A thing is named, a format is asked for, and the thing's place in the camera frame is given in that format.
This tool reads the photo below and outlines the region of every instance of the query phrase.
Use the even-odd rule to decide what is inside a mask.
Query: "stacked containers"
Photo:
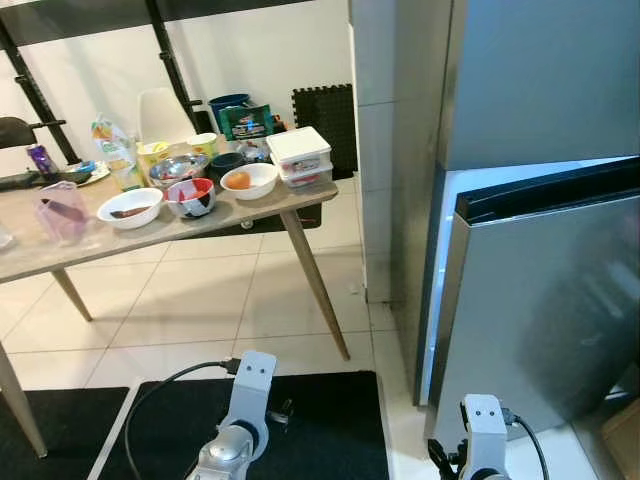
[[[267,145],[280,178],[289,187],[331,180],[331,146],[313,127],[270,135]]]

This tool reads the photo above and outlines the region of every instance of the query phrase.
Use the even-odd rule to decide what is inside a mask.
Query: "black rug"
[[[49,448],[49,456],[42,460],[38,459],[9,407],[1,399],[0,478],[86,478],[127,391],[127,388],[99,388],[26,392]]]
[[[175,382],[145,403],[132,425],[132,447],[143,478],[183,478],[200,447],[215,436],[232,382]],[[153,384],[143,384],[141,392]],[[269,425],[267,450],[249,467],[249,480],[389,477],[375,373],[275,377],[269,408],[278,410],[288,398],[295,411],[289,426],[285,431]],[[132,478],[122,436],[100,478]]]

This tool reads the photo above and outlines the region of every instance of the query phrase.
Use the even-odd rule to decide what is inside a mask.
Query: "white bowl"
[[[162,191],[157,188],[137,188],[116,195],[104,202],[98,209],[98,218],[114,228],[129,230],[151,222],[160,213],[161,206]],[[149,208],[144,212],[127,218],[116,218],[111,215],[111,212],[131,210],[138,207]]]
[[[229,176],[238,172],[247,172],[251,177],[251,186],[243,190],[236,190],[227,186]],[[234,168],[224,174],[220,180],[220,185],[225,190],[230,191],[238,200],[255,200],[264,197],[273,190],[278,179],[278,169],[269,163],[250,163]]]

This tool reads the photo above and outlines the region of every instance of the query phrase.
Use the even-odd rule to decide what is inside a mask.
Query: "white tile floor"
[[[352,360],[342,361],[286,233],[186,240],[70,269],[95,320],[50,275],[0,285],[0,338],[26,389],[131,385],[247,349],[278,357],[279,375],[376,370],[394,479],[435,480],[411,405],[388,308],[366,305],[354,182],[308,231]],[[188,378],[215,378],[218,369]],[[552,478],[595,479],[570,428],[544,432]],[[518,480],[538,479],[526,439],[509,445]]]

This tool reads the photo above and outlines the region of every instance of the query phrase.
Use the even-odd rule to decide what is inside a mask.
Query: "table leg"
[[[333,305],[331,305],[329,294],[327,293],[327,289],[322,281],[318,265],[311,253],[311,248],[307,242],[307,237],[304,234],[304,229],[302,228],[298,214],[295,210],[288,210],[281,212],[280,218],[282,218],[282,223],[284,223],[287,232],[289,232],[289,238],[291,239],[291,243],[293,243],[293,248],[295,248],[296,253],[298,254],[298,259],[300,260],[302,269],[307,276],[313,295],[316,297],[320,310],[322,310],[322,314],[329,326],[329,330],[331,330],[333,340],[336,342],[338,350],[340,350],[340,353],[342,354],[342,358],[350,360],[351,356],[349,355],[349,350],[347,350],[347,345],[342,337],[342,331],[340,330],[340,325],[336,319],[336,314],[333,311]]]
[[[53,278],[56,279],[58,284],[64,290],[64,293],[67,294],[67,297],[69,297],[69,300],[73,302],[73,304],[76,306],[76,308],[78,309],[80,314],[84,317],[84,319],[87,322],[90,322],[91,320],[93,320],[93,318],[91,318],[91,314],[89,313],[89,310],[87,310],[87,307],[82,302],[82,299],[80,298],[80,294],[76,290],[76,287],[71,282],[71,279],[67,274],[67,271],[64,268],[61,268],[60,270],[53,270],[51,273],[53,274]]]
[[[9,361],[7,353],[4,351],[4,347],[1,343],[0,387],[2,387],[2,394],[9,405],[9,409],[15,415],[18,423],[22,427],[22,431],[31,442],[31,446],[38,454],[38,457],[46,457],[47,447],[44,444],[44,440],[42,440],[42,435],[40,435],[36,421],[33,418],[29,401],[22,391],[22,387],[20,387],[20,383],[16,377],[16,372],[13,371],[11,362]]]

